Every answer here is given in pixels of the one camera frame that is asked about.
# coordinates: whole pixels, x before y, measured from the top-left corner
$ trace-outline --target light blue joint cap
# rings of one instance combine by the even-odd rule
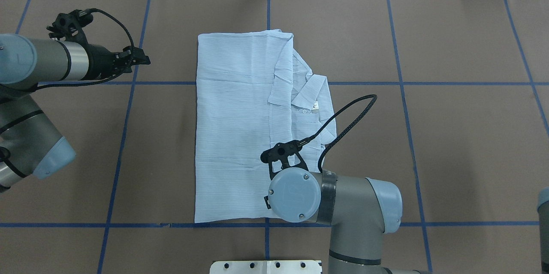
[[[539,202],[537,203],[537,209],[540,209],[545,202],[549,202],[549,187],[543,188],[538,196]]]
[[[36,49],[27,38],[0,34],[0,83],[21,82],[33,73]]]
[[[385,223],[385,231],[383,233],[393,233],[400,227],[400,219],[402,218],[402,195],[398,187],[386,181],[373,180],[367,178],[372,184],[372,188],[378,198],[379,207],[383,215]]]
[[[76,153],[70,146],[65,137],[61,137],[49,152],[39,162],[33,174],[40,180],[57,172],[57,170],[71,163],[76,157]]]
[[[311,218],[320,205],[320,185],[305,169],[290,167],[276,174],[268,192],[276,215],[290,223]]]

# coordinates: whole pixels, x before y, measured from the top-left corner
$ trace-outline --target white surface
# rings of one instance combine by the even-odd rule
[[[210,274],[322,274],[322,266],[314,260],[214,262]]]
[[[263,200],[271,179],[261,153],[313,135],[333,114],[326,77],[293,48],[280,30],[199,35],[195,223],[277,217]],[[335,132],[332,121],[300,151],[311,171]]]

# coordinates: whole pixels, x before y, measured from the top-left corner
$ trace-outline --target white metal plate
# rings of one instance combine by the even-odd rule
[[[210,274],[322,274],[321,264],[315,260],[214,262]]]

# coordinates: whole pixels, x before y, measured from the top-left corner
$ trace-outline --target white mounting bracket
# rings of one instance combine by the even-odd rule
[[[322,274],[315,260],[214,262],[210,274]]]

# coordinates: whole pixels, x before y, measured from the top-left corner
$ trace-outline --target table surface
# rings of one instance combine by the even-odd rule
[[[33,94],[77,152],[2,195],[0,272],[207,273],[215,260],[328,260],[329,228],[194,224],[197,36],[280,28],[334,108],[378,102],[327,156],[404,198],[383,265],[539,273],[549,184],[547,0],[0,0],[0,32],[46,38],[59,12],[100,8],[152,64],[114,82]],[[97,16],[88,41],[124,33]],[[360,106],[338,117],[352,121]]]

